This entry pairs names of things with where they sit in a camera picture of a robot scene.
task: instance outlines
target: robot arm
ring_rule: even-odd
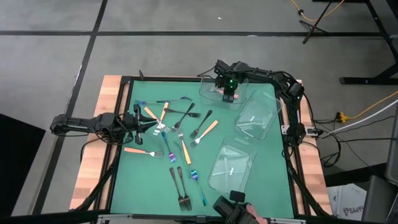
[[[134,105],[134,115],[126,113],[123,119],[113,113],[103,113],[95,118],[69,118],[65,114],[58,115],[52,121],[50,130],[55,135],[64,135],[69,131],[95,133],[107,143],[121,143],[126,135],[132,141],[132,132],[136,132],[136,143],[142,144],[141,133],[155,125],[156,119],[141,115],[139,105]]]

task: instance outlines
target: silver fork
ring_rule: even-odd
[[[163,131],[166,132],[166,133],[168,133],[170,131],[170,129],[168,127],[166,127],[166,125],[164,125],[162,122],[163,122],[164,115],[166,114],[165,109],[168,108],[168,107],[169,107],[169,102],[166,102],[164,104],[164,107],[163,107],[163,110],[162,110],[162,116],[160,116],[159,124],[156,127],[156,129],[158,129],[159,131],[161,129],[163,129]]]
[[[211,131],[217,124],[218,124],[218,121],[215,120],[215,121],[206,129],[206,131],[205,131],[199,138],[195,139],[195,141],[191,143],[191,146],[192,146],[192,147],[195,147],[197,144],[199,144],[200,140],[201,140],[203,137],[205,137],[205,135],[206,135],[207,133],[209,133],[209,131]]]
[[[162,152],[147,152],[147,151],[144,151],[144,150],[133,149],[133,148],[130,148],[130,147],[125,147],[124,151],[132,152],[132,153],[148,154],[148,155],[151,155],[152,157],[163,157],[163,153]]]
[[[158,124],[160,125],[160,127],[167,133],[170,131],[170,129],[168,127],[166,127],[166,125],[162,124],[159,119],[157,119],[157,117],[155,116],[155,114],[148,108],[145,107],[144,110],[149,114],[149,116],[151,116],[152,118],[156,119],[156,122],[158,122]],[[158,127],[156,127],[155,131],[154,131],[154,135],[158,135],[160,133],[160,129],[158,129]]]
[[[184,138],[183,138],[183,134],[181,132],[181,129],[178,128],[177,132],[178,132],[178,137],[180,138],[181,143],[182,143],[182,148],[184,150],[185,160],[187,161],[187,164],[189,165],[189,164],[191,164],[191,157],[189,156],[187,147],[185,146]]]

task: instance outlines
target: black metal stand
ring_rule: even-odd
[[[326,11],[328,10],[330,4],[331,4],[331,1],[330,1],[329,4],[326,6],[325,10],[323,10],[321,16],[318,18],[318,20],[317,20],[317,22],[315,23],[315,25],[311,25],[311,24],[309,24],[309,23],[307,23],[307,22],[304,22],[304,21],[302,21],[302,20],[299,21],[301,24],[305,24],[305,25],[307,25],[307,26],[310,28],[310,32],[307,34],[307,36],[304,37],[303,44],[307,43],[307,40],[310,38],[311,34],[312,34],[315,30],[318,30],[318,31],[327,33],[327,32],[324,31],[323,29],[318,28],[317,25],[318,25],[318,23],[321,21],[323,15],[324,15],[324,14],[326,13]]]

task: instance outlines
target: camera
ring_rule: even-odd
[[[232,190],[229,199],[235,201],[235,204],[220,196],[213,208],[225,218],[226,224],[258,224],[256,218],[246,210],[247,203],[243,203],[244,198],[244,193]]]

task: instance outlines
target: orange handle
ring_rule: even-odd
[[[128,148],[128,147],[125,147],[124,150],[126,152],[133,152],[133,153],[143,153],[143,154],[146,153],[146,151],[139,150],[139,149]]]
[[[213,122],[213,124],[211,124],[211,125],[206,129],[206,131],[205,131],[200,137],[205,136],[205,135],[206,135],[209,131],[211,131],[217,124],[218,124],[218,121],[215,120],[215,121]]]
[[[187,164],[189,165],[189,164],[191,164],[191,158],[189,157],[188,150],[187,150],[187,147],[185,147],[184,141],[181,141],[181,142],[182,142],[182,148],[184,149],[185,160],[187,161]]]
[[[149,116],[158,120],[157,117],[152,113],[152,111],[148,107],[145,107],[144,110],[149,114]]]
[[[164,107],[163,107],[162,116],[160,116],[160,120],[161,120],[161,121],[163,121],[164,115],[166,114],[166,111],[164,111],[164,109],[166,109],[166,108],[168,108],[168,107],[169,107],[169,102],[166,102],[166,103],[164,104]]]

